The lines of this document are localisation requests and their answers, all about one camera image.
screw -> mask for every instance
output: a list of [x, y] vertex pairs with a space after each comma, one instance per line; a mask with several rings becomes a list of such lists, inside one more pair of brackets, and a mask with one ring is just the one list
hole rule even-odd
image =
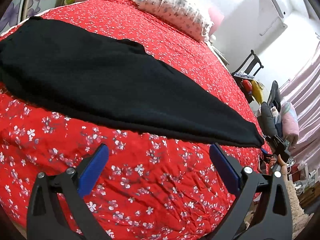
[[244, 167], [244, 172], [247, 174], [251, 174], [253, 172], [253, 170], [250, 167]]
[[280, 178], [281, 177], [281, 173], [279, 171], [275, 171], [274, 175], [277, 177], [277, 178]]
[[71, 168], [67, 168], [66, 173], [69, 174], [69, 175], [71, 175], [71, 174], [75, 173], [75, 171], [76, 171], [76, 170], [71, 167]]
[[42, 171], [39, 172], [39, 173], [38, 173], [38, 178], [39, 178], [39, 179], [42, 179], [43, 177], [44, 177], [44, 172], [42, 172]]

hand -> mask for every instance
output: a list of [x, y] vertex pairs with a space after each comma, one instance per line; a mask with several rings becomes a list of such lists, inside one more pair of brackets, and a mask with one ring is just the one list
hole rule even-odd
[[[269, 174], [272, 173], [271, 167], [273, 167], [276, 164], [276, 161], [277, 160], [275, 158], [272, 158], [270, 160], [270, 163], [269, 163]], [[284, 180], [287, 180], [287, 174], [288, 174], [287, 164], [282, 160], [280, 155], [278, 155], [278, 163], [281, 166], [280, 172], [281, 172]]]

black cloth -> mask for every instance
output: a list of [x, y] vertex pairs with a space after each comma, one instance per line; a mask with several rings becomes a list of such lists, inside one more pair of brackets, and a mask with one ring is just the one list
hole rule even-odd
[[266, 102], [261, 104], [261, 115], [257, 117], [262, 133], [266, 136], [278, 135], [271, 110]]
[[32, 17], [0, 42], [15, 96], [71, 118], [185, 141], [261, 147], [256, 126], [139, 43]]

black chair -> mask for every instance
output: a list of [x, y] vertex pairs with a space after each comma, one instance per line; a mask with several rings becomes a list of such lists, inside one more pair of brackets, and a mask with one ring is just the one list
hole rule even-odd
[[253, 74], [253, 76], [255, 76], [258, 71], [263, 68], [263, 65], [261, 64], [260, 59], [258, 58], [258, 56], [254, 53], [253, 50], [251, 50], [250, 55], [245, 59], [245, 61], [241, 64], [240, 67], [238, 67], [238, 69], [236, 71], [234, 71], [233, 73], [231, 73], [231, 76], [233, 77], [233, 79], [235, 80], [236, 84], [238, 85], [238, 87], [240, 88], [240, 90], [242, 91], [242, 93], [244, 94], [245, 98], [247, 99], [248, 103], [250, 104], [253, 101], [253, 98], [251, 95], [249, 95], [249, 93], [244, 89], [243, 85], [242, 85], [242, 81], [246, 78], [242, 78], [240, 76], [237, 76], [236, 74], [243, 68], [244, 64], [248, 61], [248, 59], [251, 56], [254, 56], [253, 60], [250, 62], [249, 66], [246, 68], [246, 70], [244, 71], [246, 74], [250, 74], [250, 72], [252, 71], [252, 69], [254, 68], [254, 66], [259, 63], [260, 67], [258, 68], [258, 70]]
[[247, 69], [244, 71], [246, 74], [250, 74], [250, 72], [252, 71], [252, 69], [254, 68], [254, 66], [259, 63], [260, 67], [258, 68], [258, 70], [253, 74], [253, 76], [255, 76], [258, 71], [263, 68], [263, 65], [261, 64], [261, 61], [260, 59], [258, 58], [258, 56], [254, 53], [253, 50], [251, 50], [251, 53], [250, 55], [245, 59], [245, 61], [241, 64], [240, 67], [238, 67], [238, 69], [236, 71], [234, 71], [233, 73], [231, 73], [231, 75], [233, 76], [234, 74], [238, 73], [244, 66], [244, 64], [248, 61], [248, 59], [251, 57], [251, 56], [254, 56], [253, 60], [250, 62], [249, 66], [247, 67]]

curtain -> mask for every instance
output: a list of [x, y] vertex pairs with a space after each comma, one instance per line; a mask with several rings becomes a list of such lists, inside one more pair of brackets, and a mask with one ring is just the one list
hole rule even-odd
[[283, 100], [297, 112], [299, 140], [291, 150], [298, 163], [308, 163], [309, 171], [320, 167], [320, 43], [313, 57], [280, 88]]

